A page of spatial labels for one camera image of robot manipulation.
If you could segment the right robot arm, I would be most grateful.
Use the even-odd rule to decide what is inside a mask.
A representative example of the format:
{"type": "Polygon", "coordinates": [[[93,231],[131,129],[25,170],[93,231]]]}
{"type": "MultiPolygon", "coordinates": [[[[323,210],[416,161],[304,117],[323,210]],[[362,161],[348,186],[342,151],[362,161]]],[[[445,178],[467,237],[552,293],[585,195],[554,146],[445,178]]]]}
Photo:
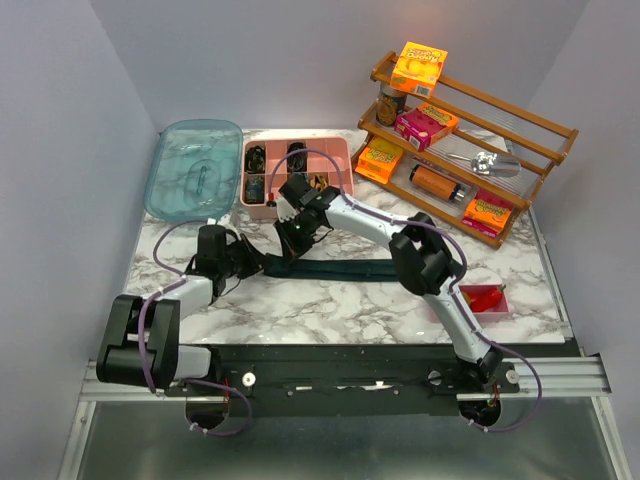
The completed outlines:
{"type": "Polygon", "coordinates": [[[285,252],[306,253],[321,227],[345,230],[386,248],[399,283],[423,298],[444,326],[460,363],[462,384],[480,392],[494,383],[503,355],[485,338],[458,287],[466,261],[454,260],[444,233],[428,215],[385,213],[333,186],[317,191],[300,175],[279,188],[275,205],[285,252]]]}

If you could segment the dark green tie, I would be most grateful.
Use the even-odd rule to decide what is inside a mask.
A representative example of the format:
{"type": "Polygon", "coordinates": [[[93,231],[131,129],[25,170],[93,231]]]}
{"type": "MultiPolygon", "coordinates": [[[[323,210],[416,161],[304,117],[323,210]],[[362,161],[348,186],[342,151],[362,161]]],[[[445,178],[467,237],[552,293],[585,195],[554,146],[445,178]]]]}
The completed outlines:
{"type": "Polygon", "coordinates": [[[263,273],[273,278],[340,282],[397,282],[389,259],[305,260],[267,254],[263,273]]]}

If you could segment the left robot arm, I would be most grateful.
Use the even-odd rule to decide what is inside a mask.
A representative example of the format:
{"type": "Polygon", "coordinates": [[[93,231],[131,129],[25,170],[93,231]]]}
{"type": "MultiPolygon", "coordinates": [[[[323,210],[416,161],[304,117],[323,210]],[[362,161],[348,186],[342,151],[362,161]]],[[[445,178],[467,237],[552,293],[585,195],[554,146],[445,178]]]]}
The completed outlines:
{"type": "Polygon", "coordinates": [[[181,322],[215,303],[228,279],[259,273],[261,258],[246,236],[218,224],[200,227],[196,253],[177,281],[146,297],[114,299],[96,361],[99,381],[155,392],[187,380],[201,395],[214,393],[222,372],[212,349],[182,345],[181,322]]]}

